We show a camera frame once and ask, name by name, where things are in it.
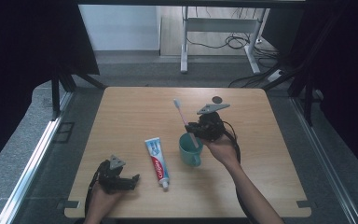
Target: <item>gray floor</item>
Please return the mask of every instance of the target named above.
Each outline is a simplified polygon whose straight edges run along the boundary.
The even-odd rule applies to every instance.
[[[227,87],[232,80],[251,74],[249,64],[243,58],[234,56],[190,57],[189,72],[186,75],[179,72],[178,57],[159,57],[153,52],[97,53],[97,60],[102,74],[95,78],[108,86]],[[16,215],[15,223],[74,222],[64,216],[63,204],[69,196],[77,166],[103,95],[102,90],[88,82],[78,77],[75,77],[75,80],[77,90],[65,110],[62,129],[55,135],[55,141],[48,148],[33,184]],[[285,222],[349,223],[322,165],[315,156],[310,140],[300,125],[291,99],[287,97],[285,90],[288,85],[290,81],[270,90],[268,99],[309,199],[307,206],[311,207],[312,215],[307,218],[285,217]],[[50,120],[49,87],[49,83],[46,83],[35,89],[33,103],[27,115],[0,156],[0,213]],[[358,160],[325,120],[317,103],[312,108],[312,120],[315,132],[358,211]],[[68,134],[65,129],[70,127],[73,129]],[[152,222],[166,223],[167,221],[123,220],[120,223]],[[175,220],[175,223],[192,222],[246,223],[241,219]]]

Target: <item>forearm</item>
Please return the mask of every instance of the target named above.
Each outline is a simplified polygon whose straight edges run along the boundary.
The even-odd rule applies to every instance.
[[[243,204],[259,223],[283,223],[282,219],[252,183],[238,162],[225,165],[232,176]]]

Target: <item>table surface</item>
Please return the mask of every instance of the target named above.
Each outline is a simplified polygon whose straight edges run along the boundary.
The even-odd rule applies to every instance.
[[[241,164],[255,185],[282,217],[308,217],[309,207],[299,208],[307,197],[298,179],[269,100],[260,89],[110,87],[103,94],[79,165],[66,208],[68,217],[83,217],[88,185],[99,164],[115,154],[127,164],[123,178],[140,174],[110,217],[245,217],[235,186],[225,167],[207,147],[201,166],[181,162],[178,140],[185,127],[173,104],[179,99],[187,121],[198,121],[198,110],[220,96],[230,107],[219,110],[230,123],[241,147]],[[158,184],[145,140],[160,137],[171,178],[169,191]]]

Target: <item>white toothbrush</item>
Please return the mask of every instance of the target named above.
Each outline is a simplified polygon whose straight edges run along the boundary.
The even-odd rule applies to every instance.
[[[185,116],[183,116],[182,110],[180,109],[180,101],[178,99],[173,99],[173,103],[175,104],[176,108],[178,109],[180,117],[182,117],[183,123],[185,125],[188,125],[187,120],[185,119]],[[199,143],[196,140],[196,136],[194,136],[193,133],[189,133],[189,134],[190,134],[191,140],[193,140],[194,147],[198,148]]]

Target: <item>red and white toothpaste tube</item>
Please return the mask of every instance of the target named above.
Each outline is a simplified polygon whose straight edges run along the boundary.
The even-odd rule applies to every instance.
[[[170,181],[170,177],[168,176],[167,166],[165,164],[164,157],[162,156],[159,137],[145,140],[145,143],[156,170],[158,183],[162,185],[164,190],[168,190],[168,182]]]

